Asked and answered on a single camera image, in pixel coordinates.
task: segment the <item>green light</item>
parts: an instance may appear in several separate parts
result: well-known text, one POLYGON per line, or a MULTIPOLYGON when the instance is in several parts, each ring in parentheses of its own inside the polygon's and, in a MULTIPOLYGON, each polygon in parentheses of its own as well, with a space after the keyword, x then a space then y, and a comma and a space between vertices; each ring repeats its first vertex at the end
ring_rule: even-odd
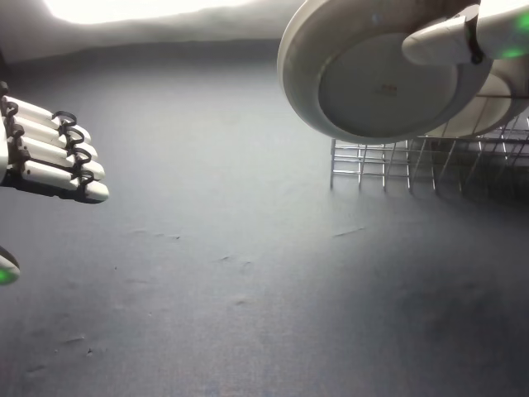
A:
POLYGON ((16 276, 8 270, 0 270, 0 285, 11 284, 16 276))
POLYGON ((517 20, 517 28, 523 31, 529 31, 529 12, 522 14, 517 20))
POLYGON ((519 48, 511 48, 510 50, 506 50, 503 52, 502 58, 516 58, 524 54, 525 52, 520 50, 519 48))

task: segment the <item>gray fabric surface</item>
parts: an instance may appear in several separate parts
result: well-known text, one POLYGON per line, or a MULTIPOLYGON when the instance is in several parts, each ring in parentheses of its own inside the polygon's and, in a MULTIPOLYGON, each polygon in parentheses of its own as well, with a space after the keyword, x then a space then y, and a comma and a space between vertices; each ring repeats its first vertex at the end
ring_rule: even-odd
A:
POLYGON ((7 397, 518 397, 527 211, 353 180, 298 120, 277 43, 153 45, 18 65, 79 115, 98 206, 0 189, 7 397))

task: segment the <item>dish rack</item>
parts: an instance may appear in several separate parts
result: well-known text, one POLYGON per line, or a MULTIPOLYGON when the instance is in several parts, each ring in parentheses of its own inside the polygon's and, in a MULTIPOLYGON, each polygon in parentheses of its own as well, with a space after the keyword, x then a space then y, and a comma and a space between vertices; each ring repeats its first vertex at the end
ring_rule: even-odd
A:
POLYGON ((331 189, 338 176, 355 177, 359 187, 368 178, 379 179, 384 191, 400 180, 411 193, 426 182, 436 193, 450 190, 527 199, 529 118, 518 116, 495 131, 474 137, 420 136, 386 145, 333 139, 331 189))

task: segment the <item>metal wire basket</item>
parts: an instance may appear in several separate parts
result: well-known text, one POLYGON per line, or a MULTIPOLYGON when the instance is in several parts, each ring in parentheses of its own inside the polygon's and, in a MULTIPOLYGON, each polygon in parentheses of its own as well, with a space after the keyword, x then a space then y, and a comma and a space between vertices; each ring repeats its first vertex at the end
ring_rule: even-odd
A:
POLYGON ((335 177, 378 178, 386 190, 400 179, 413 192, 417 183, 435 192, 456 186, 460 193, 507 195, 527 199, 529 176, 529 118, 516 117, 507 125, 476 137, 420 136, 387 145, 357 145, 332 140, 331 189, 335 177))

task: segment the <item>overhead light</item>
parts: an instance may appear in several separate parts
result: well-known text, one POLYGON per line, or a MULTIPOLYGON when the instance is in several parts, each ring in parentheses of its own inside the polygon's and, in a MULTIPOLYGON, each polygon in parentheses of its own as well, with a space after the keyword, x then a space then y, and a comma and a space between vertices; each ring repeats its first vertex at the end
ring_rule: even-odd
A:
POLYGON ((44 0, 54 17, 92 25, 235 7, 252 0, 44 0))

